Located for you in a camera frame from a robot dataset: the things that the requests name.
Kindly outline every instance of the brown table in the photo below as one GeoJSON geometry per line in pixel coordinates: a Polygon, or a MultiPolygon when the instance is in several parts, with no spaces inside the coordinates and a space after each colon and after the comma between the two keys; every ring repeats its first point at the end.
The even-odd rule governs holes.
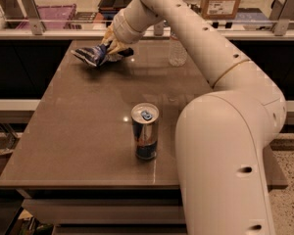
{"type": "MultiPolygon", "coordinates": [[[[92,46],[74,41],[70,49],[92,46]]],[[[192,60],[168,63],[168,41],[132,46],[134,56],[92,70],[70,50],[57,69],[1,178],[2,188],[175,187],[177,118],[211,89],[192,60]],[[160,110],[158,157],[135,157],[130,112],[160,110]]]]}
{"type": "Polygon", "coordinates": [[[132,48],[134,56],[99,70],[69,49],[49,84],[0,177],[0,188],[18,189],[40,221],[184,224],[175,124],[211,88],[190,58],[170,66],[167,40],[132,48]],[[135,156],[130,118],[144,102],[160,110],[158,156],[149,162],[135,156]]]}

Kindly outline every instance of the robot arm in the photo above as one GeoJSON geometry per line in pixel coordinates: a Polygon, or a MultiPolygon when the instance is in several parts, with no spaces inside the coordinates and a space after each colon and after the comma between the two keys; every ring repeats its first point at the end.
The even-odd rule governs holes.
{"type": "Polygon", "coordinates": [[[189,234],[275,234],[263,150],[281,130],[285,99],[266,74],[183,0],[133,0],[113,21],[137,42],[165,19],[215,92],[191,102],[175,132],[189,234]]]}

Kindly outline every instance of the soda can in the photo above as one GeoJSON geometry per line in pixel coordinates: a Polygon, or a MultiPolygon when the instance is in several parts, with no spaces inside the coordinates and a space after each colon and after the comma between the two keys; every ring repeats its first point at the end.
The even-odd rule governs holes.
{"type": "Polygon", "coordinates": [[[131,111],[136,156],[152,160],[157,156],[159,110],[149,103],[136,105],[131,111]]]}

